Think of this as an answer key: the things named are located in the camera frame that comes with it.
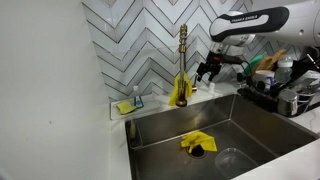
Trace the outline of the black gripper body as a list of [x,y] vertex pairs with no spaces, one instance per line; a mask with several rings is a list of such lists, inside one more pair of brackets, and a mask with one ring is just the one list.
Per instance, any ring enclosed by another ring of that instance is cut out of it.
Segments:
[[205,70],[213,74],[218,74],[223,64],[241,65],[242,63],[243,60],[239,57],[225,54],[216,54],[210,51],[206,58]]

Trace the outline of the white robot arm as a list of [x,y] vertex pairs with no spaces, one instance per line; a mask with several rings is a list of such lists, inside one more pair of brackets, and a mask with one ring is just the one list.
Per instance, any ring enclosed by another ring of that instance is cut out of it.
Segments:
[[302,46],[320,46],[320,1],[307,0],[284,6],[242,13],[229,11],[209,27],[213,45],[207,60],[232,64],[223,53],[226,45],[243,47],[256,35]]

